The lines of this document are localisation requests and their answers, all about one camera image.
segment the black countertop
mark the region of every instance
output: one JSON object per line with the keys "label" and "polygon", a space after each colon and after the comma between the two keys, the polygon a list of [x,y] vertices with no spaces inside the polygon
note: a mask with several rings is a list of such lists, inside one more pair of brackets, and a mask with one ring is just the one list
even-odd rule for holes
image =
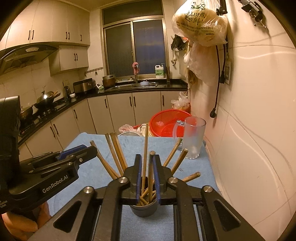
{"label": "black countertop", "polygon": [[59,114],[69,109],[71,106],[79,103],[80,101],[96,96],[104,96],[104,95],[112,95],[119,93],[130,93],[130,92],[143,92],[143,91],[187,91],[187,83],[180,79],[171,79],[170,85],[166,84],[166,80],[153,80],[153,82],[158,82],[157,87],[143,87],[143,88],[127,88],[127,89],[111,89],[111,90],[98,90],[93,89],[89,91],[87,94],[79,95],[75,99],[71,99],[70,101],[59,99],[55,101],[56,106],[61,106],[59,109],[52,111],[50,114],[47,114],[45,117],[39,119],[37,122],[37,114],[33,114],[33,119],[35,119],[35,123],[30,127],[26,128],[25,131],[22,131],[19,136],[18,145],[22,145],[29,137],[31,137],[36,131],[38,131],[41,127],[47,124],[50,120],[57,117]]}

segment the range hood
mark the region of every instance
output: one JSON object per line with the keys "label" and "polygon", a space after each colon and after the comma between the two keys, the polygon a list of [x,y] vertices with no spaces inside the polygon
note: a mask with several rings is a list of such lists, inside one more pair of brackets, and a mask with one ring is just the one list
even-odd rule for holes
{"label": "range hood", "polygon": [[0,75],[43,61],[58,48],[45,44],[30,44],[6,49],[0,55]]}

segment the table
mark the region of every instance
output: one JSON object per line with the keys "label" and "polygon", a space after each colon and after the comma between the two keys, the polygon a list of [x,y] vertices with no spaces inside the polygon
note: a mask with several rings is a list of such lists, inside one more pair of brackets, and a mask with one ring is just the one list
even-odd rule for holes
{"label": "table", "polygon": [[[132,166],[135,160],[136,154],[143,155],[144,153],[144,137],[133,136],[119,136],[119,141],[126,158],[128,166]],[[104,135],[93,135],[87,133],[79,134],[71,144],[66,148],[70,149],[78,145],[90,146],[90,140],[94,140],[99,148],[102,156],[106,161],[116,170],[115,162],[110,153]],[[160,156],[161,162],[164,163],[169,153],[171,152],[175,140],[171,137],[149,137],[148,139],[148,152],[154,150],[156,154]],[[178,150],[170,161],[168,167],[171,168],[176,162],[177,157],[180,155]],[[201,176],[195,180],[188,182],[188,185],[195,187],[203,187],[204,185],[210,185],[218,191],[218,187],[215,181],[214,173],[211,168],[211,164],[206,153],[205,147],[202,146],[200,155],[195,160],[184,159],[174,176],[183,179],[195,172],[199,171]],[[111,177],[104,169],[102,163],[96,157],[82,165],[78,170],[79,178],[57,195],[52,197],[49,201],[50,214],[54,215],[60,210],[69,200],[71,200],[81,189],[85,186],[93,186],[94,188],[100,188],[107,186]],[[121,230],[121,241],[173,241],[174,229],[173,229],[173,207],[172,206],[159,206],[157,211],[146,218],[141,218],[131,211],[129,206],[123,206]]]}

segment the window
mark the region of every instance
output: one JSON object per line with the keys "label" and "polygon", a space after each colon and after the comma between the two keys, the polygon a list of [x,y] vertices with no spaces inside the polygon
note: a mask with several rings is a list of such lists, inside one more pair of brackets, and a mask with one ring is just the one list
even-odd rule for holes
{"label": "window", "polygon": [[166,36],[161,0],[138,1],[103,10],[104,50],[108,74],[130,78],[133,62],[139,78],[155,77],[166,64]]}

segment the red plastic basket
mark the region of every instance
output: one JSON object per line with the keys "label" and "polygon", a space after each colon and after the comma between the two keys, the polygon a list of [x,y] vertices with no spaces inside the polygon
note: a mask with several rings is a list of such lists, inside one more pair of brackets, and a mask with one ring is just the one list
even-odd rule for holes
{"label": "red plastic basket", "polygon": [[[172,137],[177,120],[185,121],[189,116],[191,116],[189,113],[182,110],[163,110],[151,118],[150,131],[156,137]],[[177,137],[183,137],[183,135],[184,128],[178,126]]]}

